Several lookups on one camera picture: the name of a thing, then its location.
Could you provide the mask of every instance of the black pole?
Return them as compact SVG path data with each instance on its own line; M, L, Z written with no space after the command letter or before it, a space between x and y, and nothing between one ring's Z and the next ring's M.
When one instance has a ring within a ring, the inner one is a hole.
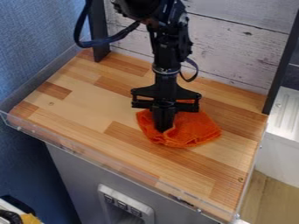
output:
M103 0L93 1L88 20L92 39L104 39L108 36L106 13ZM109 52L109 44L94 47L94 61L101 61L109 54Z
M297 13L292 31L289 34L289 40L284 49L281 63L278 66L275 78L274 78L274 80L272 82L272 86L269 90L268 97L267 97L267 100L264 105L264 109L262 110L263 114L266 114L266 115L270 114L270 111L273 107L278 90L281 87L283 78L285 76L285 73L287 72L287 68L288 68L289 62L292 57L292 53L293 53L294 49L296 48L296 43L297 43L298 38L299 38L299 11Z

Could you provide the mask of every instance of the orange cloth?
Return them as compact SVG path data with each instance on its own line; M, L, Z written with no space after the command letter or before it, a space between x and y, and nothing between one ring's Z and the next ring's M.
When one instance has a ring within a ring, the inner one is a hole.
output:
M155 144L175 148L192 147L213 140L221 134L220 127L203 111L177 113L173 127L164 133L155 129L152 113L148 109L136 115L143 133Z

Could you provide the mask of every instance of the wood grain surface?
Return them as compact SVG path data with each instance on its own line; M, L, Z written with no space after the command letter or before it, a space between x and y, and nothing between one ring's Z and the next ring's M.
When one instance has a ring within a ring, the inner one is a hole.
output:
M179 80L204 96L201 108L223 135L198 147L172 149L152 144L138 127L138 109L130 107L129 90L153 80L148 62L112 52L95 63L92 53L83 51L10 112L28 125L10 122L229 221L264 131L265 96L213 80Z

